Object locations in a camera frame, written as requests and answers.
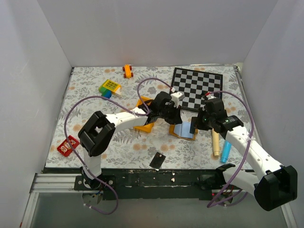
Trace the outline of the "tan leather card holder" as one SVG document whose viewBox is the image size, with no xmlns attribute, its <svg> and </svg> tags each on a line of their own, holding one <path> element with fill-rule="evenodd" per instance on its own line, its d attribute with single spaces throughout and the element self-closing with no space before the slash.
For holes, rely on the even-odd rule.
<svg viewBox="0 0 304 228">
<path fill-rule="evenodd" d="M 190 122 L 183 122 L 181 124 L 176 124 L 176 125 L 171 124 L 169 126 L 169 134 L 180 139 L 194 141 L 196 135 L 198 134 L 198 130 L 195 130 L 195 133 L 190 133 L 190 127 L 191 127 Z"/>
</svg>

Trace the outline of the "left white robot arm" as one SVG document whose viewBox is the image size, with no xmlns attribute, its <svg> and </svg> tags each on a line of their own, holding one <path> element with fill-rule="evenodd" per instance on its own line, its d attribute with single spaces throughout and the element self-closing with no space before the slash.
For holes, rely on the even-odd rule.
<svg viewBox="0 0 304 228">
<path fill-rule="evenodd" d="M 160 92 L 147 104 L 117 114 L 103 114 L 95 112 L 78 133 L 80 144 L 87 151 L 85 153 L 86 174 L 85 185 L 96 190 L 100 187 L 101 154 L 107 149 L 112 136 L 120 131 L 136 126 L 145 126 L 164 119 L 169 124 L 181 124 L 180 101 L 184 98 L 181 92 L 168 94 Z"/>
</svg>

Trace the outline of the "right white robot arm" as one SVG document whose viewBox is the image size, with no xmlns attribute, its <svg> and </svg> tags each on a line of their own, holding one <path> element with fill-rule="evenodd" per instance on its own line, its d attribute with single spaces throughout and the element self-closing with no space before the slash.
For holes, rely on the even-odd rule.
<svg viewBox="0 0 304 228">
<path fill-rule="evenodd" d="M 225 189 L 234 185 L 253 195 L 266 211 L 271 211 L 297 198 L 297 171 L 284 166 L 271 157 L 259 143 L 249 136 L 244 124 L 234 115 L 228 116 L 223 101 L 210 97 L 199 108 L 198 116 L 191 120 L 193 130 L 214 130 L 243 155 L 254 174 L 241 170 L 241 166 L 224 164 L 216 168 L 213 177 L 203 180 L 208 188 L 216 185 Z"/>
</svg>

